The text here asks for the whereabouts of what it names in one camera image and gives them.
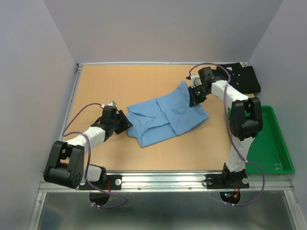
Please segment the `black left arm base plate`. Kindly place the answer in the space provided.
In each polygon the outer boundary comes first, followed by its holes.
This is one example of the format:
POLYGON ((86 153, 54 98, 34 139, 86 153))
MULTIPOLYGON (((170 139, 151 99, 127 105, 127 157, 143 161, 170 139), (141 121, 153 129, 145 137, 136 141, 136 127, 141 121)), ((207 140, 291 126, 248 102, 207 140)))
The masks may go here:
POLYGON ((111 175, 103 175, 99 178, 98 181, 92 182, 95 187, 108 190, 108 191, 119 191, 122 187, 122 176, 120 174, 111 174, 111 175))

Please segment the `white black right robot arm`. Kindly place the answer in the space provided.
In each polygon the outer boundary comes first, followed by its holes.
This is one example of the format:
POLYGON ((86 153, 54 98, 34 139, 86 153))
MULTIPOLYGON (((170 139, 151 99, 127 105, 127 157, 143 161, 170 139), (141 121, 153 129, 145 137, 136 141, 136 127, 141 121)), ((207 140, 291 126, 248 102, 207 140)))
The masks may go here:
POLYGON ((246 163, 249 148, 263 129, 261 103, 257 97, 248 97, 228 80, 215 76, 210 67, 202 68, 197 74, 187 74, 191 86, 188 88, 190 106, 204 102, 213 94, 224 103, 227 133, 231 141, 230 155, 220 174, 207 174, 204 181, 208 189, 248 188, 246 163))

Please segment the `light blue long sleeve shirt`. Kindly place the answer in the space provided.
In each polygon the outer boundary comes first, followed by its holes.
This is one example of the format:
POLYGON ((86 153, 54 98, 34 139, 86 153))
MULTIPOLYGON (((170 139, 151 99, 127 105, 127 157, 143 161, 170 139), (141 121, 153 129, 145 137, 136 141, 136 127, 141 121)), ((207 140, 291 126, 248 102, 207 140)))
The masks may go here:
POLYGON ((193 130, 210 116, 201 105, 189 103, 188 85, 182 81, 169 94, 128 106, 128 136, 143 148, 193 130))

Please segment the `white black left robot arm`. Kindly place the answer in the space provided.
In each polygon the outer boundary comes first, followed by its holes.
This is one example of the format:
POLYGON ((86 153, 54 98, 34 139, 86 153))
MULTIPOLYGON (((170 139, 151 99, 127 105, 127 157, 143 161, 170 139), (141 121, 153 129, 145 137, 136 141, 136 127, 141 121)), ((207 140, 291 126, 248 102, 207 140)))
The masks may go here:
POLYGON ((106 169, 84 164, 84 157, 97 145, 133 127, 123 111, 105 105, 102 115, 84 132, 68 141, 56 141, 51 147, 44 171, 44 180, 49 183, 75 189, 90 182, 95 188, 109 187, 106 169))

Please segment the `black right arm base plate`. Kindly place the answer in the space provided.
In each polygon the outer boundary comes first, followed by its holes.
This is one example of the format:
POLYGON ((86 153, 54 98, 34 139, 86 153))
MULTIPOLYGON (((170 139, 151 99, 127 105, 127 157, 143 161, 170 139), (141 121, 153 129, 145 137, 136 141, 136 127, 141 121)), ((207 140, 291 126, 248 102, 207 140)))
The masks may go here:
POLYGON ((223 176, 222 174, 206 174, 202 185, 208 189, 234 189, 235 187, 243 189, 249 188, 247 175, 223 176))

